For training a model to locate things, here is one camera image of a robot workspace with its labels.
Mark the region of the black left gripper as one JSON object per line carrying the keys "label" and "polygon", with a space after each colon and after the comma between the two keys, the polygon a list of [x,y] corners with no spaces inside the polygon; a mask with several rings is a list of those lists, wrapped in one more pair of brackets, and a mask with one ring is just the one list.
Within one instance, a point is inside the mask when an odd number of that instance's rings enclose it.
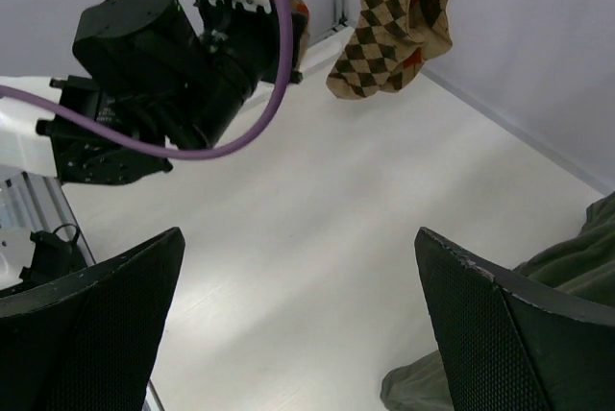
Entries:
{"label": "black left gripper", "polygon": [[278,69],[280,35],[275,11],[247,9],[235,0],[194,0],[202,20],[199,42],[207,65],[205,82],[193,87],[193,101],[243,103],[272,84]]}

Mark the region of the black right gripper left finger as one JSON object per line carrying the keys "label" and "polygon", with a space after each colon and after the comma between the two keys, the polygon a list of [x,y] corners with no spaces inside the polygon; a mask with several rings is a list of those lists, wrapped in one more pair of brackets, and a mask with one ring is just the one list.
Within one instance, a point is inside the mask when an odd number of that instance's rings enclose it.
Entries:
{"label": "black right gripper left finger", "polygon": [[53,232],[31,240],[22,281],[1,288],[2,409],[142,409],[184,259],[181,230],[93,266]]}

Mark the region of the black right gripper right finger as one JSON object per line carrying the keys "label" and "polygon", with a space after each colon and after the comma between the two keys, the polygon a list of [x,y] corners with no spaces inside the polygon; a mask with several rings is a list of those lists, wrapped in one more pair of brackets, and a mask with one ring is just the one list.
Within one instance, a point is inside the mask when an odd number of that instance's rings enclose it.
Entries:
{"label": "black right gripper right finger", "polygon": [[414,249],[456,410],[611,410],[614,310],[427,228]]}

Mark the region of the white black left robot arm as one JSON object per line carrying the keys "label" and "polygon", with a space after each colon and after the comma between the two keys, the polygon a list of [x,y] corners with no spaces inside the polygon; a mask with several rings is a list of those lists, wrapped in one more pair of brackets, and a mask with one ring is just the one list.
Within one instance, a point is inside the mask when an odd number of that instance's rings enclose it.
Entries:
{"label": "white black left robot arm", "polygon": [[133,143],[213,148],[258,85],[276,79],[275,10],[194,0],[204,30],[179,0],[104,0],[83,11],[72,52],[83,77],[32,91],[1,87],[1,163],[63,183],[124,185],[172,168],[92,132]]}

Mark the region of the brown beige checked sock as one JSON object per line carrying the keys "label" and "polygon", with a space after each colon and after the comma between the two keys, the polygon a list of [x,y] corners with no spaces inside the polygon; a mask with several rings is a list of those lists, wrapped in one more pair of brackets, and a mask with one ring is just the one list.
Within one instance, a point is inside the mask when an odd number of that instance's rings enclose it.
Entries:
{"label": "brown beige checked sock", "polygon": [[335,97],[356,100],[380,91],[416,48],[416,34],[408,27],[409,3],[360,0],[355,30],[326,80]]}

